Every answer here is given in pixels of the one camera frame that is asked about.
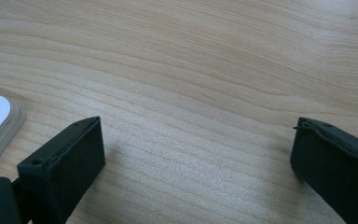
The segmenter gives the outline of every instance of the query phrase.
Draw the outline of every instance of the wood grain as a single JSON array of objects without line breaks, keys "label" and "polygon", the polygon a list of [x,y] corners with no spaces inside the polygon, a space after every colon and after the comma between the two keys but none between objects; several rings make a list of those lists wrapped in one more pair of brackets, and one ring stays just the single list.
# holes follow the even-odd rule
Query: wood grain
[{"label": "wood grain", "polygon": [[68,223],[343,223],[293,174],[299,116],[358,136],[358,0],[3,1],[0,176],[100,115],[107,164]]}]

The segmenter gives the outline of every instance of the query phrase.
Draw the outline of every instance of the table surface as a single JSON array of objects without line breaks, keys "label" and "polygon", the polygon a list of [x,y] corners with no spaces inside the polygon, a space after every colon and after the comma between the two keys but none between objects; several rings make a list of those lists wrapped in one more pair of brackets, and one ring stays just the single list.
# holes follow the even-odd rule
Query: table surface
[{"label": "table surface", "polygon": [[293,173],[298,117],[358,136],[358,0],[0,1],[0,176],[101,116],[68,223],[343,223]]}]

